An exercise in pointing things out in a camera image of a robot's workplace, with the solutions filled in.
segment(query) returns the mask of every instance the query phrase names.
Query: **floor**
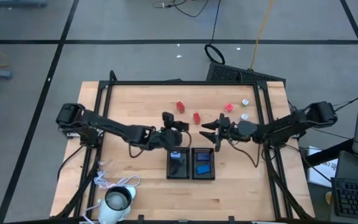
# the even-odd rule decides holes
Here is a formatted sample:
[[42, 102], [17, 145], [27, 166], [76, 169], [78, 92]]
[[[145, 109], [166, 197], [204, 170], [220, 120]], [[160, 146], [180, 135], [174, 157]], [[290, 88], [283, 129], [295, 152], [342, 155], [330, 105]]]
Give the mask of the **floor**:
[[[0, 220], [48, 217], [66, 145], [54, 121], [63, 103], [76, 101], [81, 82], [105, 80], [111, 69], [119, 80], [205, 80], [209, 60], [203, 47], [218, 1], [211, 0], [197, 18], [154, 9], [156, 1], [49, 0], [44, 9], [0, 8], [0, 49], [13, 73], [11, 80], [0, 80], [0, 206], [19, 154], [27, 156]], [[181, 7], [195, 14], [204, 3]], [[268, 5], [222, 1], [215, 46], [227, 65], [249, 67]], [[272, 41], [261, 42], [255, 71], [286, 78], [288, 98], [297, 107], [358, 96], [358, 0], [277, 0], [262, 39]], [[352, 137], [357, 103], [338, 115], [327, 131]], [[309, 131], [300, 145], [323, 149], [341, 141]], [[310, 190], [316, 216], [326, 219], [326, 189]]]

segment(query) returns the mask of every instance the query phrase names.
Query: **cup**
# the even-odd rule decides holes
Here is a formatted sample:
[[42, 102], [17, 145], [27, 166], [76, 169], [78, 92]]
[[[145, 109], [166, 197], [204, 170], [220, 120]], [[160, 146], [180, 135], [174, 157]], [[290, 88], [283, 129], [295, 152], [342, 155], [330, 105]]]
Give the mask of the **cup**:
[[99, 208], [100, 224], [116, 224], [123, 221], [131, 212], [131, 203], [135, 197], [134, 187], [112, 187], [104, 196]]

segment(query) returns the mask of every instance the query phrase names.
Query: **computer keyboard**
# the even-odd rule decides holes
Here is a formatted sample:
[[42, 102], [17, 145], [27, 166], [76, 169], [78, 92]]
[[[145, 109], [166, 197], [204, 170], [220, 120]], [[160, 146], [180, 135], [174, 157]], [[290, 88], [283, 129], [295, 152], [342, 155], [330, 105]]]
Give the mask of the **computer keyboard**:
[[358, 180], [331, 178], [336, 215], [358, 218]]

